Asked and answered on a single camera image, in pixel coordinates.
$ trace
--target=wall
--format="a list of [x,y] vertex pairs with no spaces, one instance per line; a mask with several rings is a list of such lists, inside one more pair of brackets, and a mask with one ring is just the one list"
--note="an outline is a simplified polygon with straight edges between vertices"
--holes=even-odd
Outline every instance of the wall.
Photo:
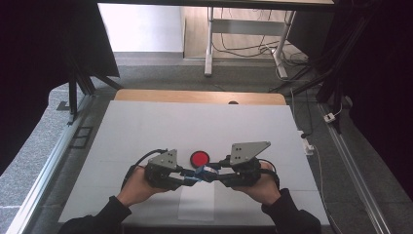
[[98,6],[114,52],[183,52],[181,7]]

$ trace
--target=wooden board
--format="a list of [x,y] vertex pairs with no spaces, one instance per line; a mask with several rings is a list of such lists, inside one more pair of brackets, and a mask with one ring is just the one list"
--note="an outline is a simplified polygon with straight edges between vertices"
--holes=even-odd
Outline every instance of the wooden board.
[[285,105],[285,98],[280,94],[201,92],[201,91],[166,91],[166,90],[120,90],[115,100],[140,100],[159,102],[189,102],[227,104]]

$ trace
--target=red disc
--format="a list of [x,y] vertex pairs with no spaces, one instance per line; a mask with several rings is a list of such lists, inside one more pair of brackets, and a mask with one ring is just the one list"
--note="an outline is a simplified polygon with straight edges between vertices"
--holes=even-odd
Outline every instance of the red disc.
[[204,151],[196,151],[191,155],[191,165],[198,168],[209,163],[209,155]]

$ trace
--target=person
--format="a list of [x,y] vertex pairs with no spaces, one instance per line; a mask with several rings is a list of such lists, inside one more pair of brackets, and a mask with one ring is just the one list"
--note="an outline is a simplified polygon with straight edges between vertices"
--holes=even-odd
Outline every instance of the person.
[[[261,163],[261,168],[272,169],[268,163]],[[262,175],[253,186],[233,187],[233,189],[261,203],[262,211],[273,220],[277,233],[321,233],[319,220],[306,211],[298,211],[288,189],[279,190],[270,175]],[[58,234],[118,233],[122,221],[131,214],[130,206],[142,203],[152,195],[163,192],[167,190],[154,188],[148,183],[144,176],[144,168],[138,166],[118,196],[110,197],[99,214],[70,219],[61,226]]]

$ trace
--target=white board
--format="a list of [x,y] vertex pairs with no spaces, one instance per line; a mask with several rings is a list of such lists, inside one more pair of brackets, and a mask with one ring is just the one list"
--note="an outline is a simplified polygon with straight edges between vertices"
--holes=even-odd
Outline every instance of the white board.
[[[290,189],[298,209],[305,209],[321,224],[328,224],[289,106],[144,101],[111,101],[59,221],[96,215],[109,196],[119,193],[130,165],[153,149],[177,149],[178,165],[191,169],[189,158],[197,150],[207,152],[211,162],[217,162],[230,154],[232,143],[252,141],[272,143],[257,158],[276,165],[281,188]],[[182,203],[197,197],[199,190],[185,188],[181,197],[180,187],[132,206],[132,215],[124,223],[274,225],[261,212],[260,204],[243,193],[226,188],[219,181],[210,186],[213,192],[198,196],[203,201],[192,211]],[[204,214],[195,220],[182,218],[190,213]]]

